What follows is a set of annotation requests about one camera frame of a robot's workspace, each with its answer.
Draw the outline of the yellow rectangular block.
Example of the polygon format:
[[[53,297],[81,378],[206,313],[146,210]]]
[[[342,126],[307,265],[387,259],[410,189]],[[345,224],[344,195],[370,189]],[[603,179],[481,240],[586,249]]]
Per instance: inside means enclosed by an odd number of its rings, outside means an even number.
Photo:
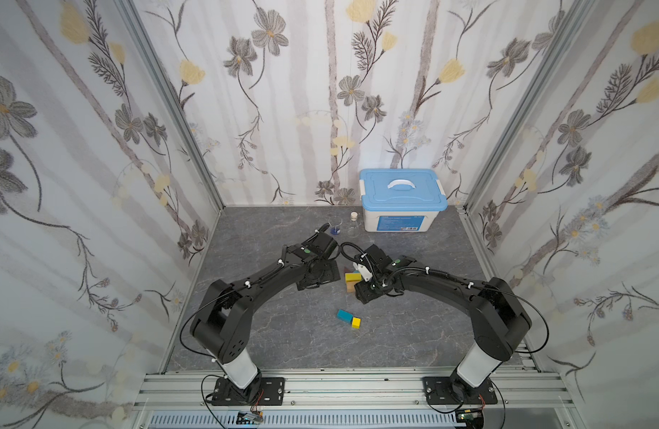
[[[363,276],[361,273],[346,273],[345,274],[345,282],[350,283],[350,282],[360,282],[363,280]]]

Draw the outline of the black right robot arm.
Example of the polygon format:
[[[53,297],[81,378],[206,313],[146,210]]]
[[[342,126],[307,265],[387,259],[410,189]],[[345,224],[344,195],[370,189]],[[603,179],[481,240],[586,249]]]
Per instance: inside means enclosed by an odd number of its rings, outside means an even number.
[[[533,305],[513,293],[498,277],[478,281],[435,269],[413,257],[389,257],[372,245],[366,250],[351,242],[338,246],[342,257],[354,263],[362,280],[356,298],[367,304],[377,298],[397,298],[407,292],[422,294],[454,307],[470,319],[474,343],[448,376],[424,381],[427,403],[462,407],[496,404],[498,394],[490,376],[509,361],[533,326],[526,309]]]

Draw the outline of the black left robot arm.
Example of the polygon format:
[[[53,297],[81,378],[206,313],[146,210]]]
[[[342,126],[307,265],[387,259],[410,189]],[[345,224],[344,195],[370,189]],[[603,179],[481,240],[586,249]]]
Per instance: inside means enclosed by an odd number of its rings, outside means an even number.
[[[316,289],[340,279],[332,256],[338,248],[328,223],[310,238],[282,248],[278,260],[234,282],[213,282],[199,309],[190,317],[192,338],[220,365],[227,379],[220,393],[232,391],[245,404],[255,402],[263,384],[261,370],[247,350],[255,312],[281,291]]]

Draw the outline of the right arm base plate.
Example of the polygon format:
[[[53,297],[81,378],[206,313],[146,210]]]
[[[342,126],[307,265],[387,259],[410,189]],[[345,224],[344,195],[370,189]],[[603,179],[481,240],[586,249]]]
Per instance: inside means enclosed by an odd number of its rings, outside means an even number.
[[[487,378],[478,387],[451,376],[427,376],[422,378],[425,398],[429,405],[497,405],[499,397],[492,381]]]

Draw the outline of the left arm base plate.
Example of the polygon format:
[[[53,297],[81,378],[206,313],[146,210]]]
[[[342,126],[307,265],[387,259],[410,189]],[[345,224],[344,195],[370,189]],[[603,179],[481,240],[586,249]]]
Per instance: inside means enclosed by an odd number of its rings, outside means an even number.
[[[284,377],[254,378],[252,384],[245,389],[240,389],[229,381],[219,378],[205,398],[213,406],[281,406],[285,395]]]

